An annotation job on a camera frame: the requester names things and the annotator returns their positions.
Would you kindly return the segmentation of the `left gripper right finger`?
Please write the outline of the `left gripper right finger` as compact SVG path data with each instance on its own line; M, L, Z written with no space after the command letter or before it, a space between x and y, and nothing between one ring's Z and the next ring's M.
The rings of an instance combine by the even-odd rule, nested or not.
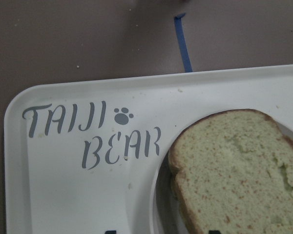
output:
M219 230L209 230L209 234L221 234Z

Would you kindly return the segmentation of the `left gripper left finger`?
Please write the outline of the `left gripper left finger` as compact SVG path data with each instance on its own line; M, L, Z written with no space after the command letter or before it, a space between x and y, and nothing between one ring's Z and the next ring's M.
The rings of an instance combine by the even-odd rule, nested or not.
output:
M105 231L105 234L117 234L116 230L107 230Z

